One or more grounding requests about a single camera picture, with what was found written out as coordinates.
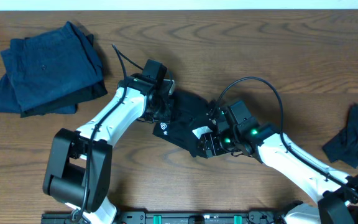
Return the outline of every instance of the green strip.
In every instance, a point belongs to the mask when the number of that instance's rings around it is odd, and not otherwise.
[[[154,215],[153,224],[161,224],[161,223],[162,223],[161,215]]]
[[[242,216],[235,215],[234,216],[234,224],[242,224]]]

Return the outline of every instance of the table surface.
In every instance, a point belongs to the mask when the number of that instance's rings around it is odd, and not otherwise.
[[[285,132],[328,163],[321,146],[346,124],[358,103],[358,11],[78,11],[0,12],[0,51],[72,21],[96,37],[108,95],[79,104],[74,115],[20,118],[0,113],[0,223],[39,223],[45,211],[68,210],[44,195],[53,136],[75,130],[114,95],[122,71],[111,44],[133,61],[164,63],[177,87],[211,100],[234,80],[264,78],[280,92]],[[127,63],[128,73],[137,72]],[[0,56],[0,78],[5,68]],[[242,98],[261,121],[278,124],[278,104],[261,83],[240,83],[225,99]],[[285,176],[249,157],[192,158],[134,123],[113,151],[109,199],[147,210],[248,210],[312,203]],[[332,164],[352,175],[345,163]]]

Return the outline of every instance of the white wall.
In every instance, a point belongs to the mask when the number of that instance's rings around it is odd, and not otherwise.
[[[0,11],[358,9],[358,0],[0,0]]]

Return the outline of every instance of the black cloth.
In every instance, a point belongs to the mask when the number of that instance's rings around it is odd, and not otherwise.
[[[0,112],[21,117],[73,114],[76,104],[107,94],[93,36],[71,22],[36,37],[12,39],[1,52]]]
[[[197,151],[198,138],[192,130],[204,126],[213,129],[214,125],[206,115],[210,105],[205,99],[186,91],[176,90],[171,98],[174,99],[171,122],[157,123],[153,134],[186,149],[193,157],[202,156]]]
[[[353,168],[358,166],[358,105],[352,106],[346,128],[323,146],[330,162],[342,160]]]

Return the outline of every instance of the folded cloth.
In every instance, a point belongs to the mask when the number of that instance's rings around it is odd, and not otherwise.
[[[349,112],[346,128],[323,146],[330,162],[344,161],[353,168],[358,166],[358,105]]]
[[[76,112],[76,104],[107,93],[93,36],[71,22],[37,37],[12,39],[1,52],[0,112],[21,117]]]
[[[174,100],[171,122],[157,123],[153,134],[186,149],[193,157],[204,157],[197,150],[199,139],[193,130],[205,126],[211,129],[214,127],[206,116],[210,110],[208,102],[193,93],[180,90],[175,91],[171,99]]]

